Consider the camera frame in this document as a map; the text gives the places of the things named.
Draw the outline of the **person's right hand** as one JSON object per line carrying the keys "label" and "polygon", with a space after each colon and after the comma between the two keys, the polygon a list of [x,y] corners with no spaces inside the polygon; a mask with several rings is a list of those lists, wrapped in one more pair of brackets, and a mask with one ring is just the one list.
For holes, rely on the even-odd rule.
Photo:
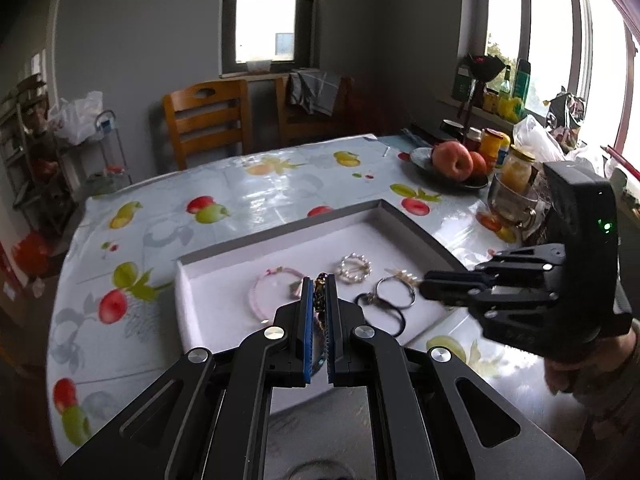
{"label": "person's right hand", "polygon": [[582,370],[595,370],[597,373],[611,373],[620,368],[634,352],[638,340],[638,321],[633,320],[625,335],[598,339],[597,344],[587,356],[577,363],[544,361],[544,380],[552,394],[569,392],[573,379],[570,375]]}

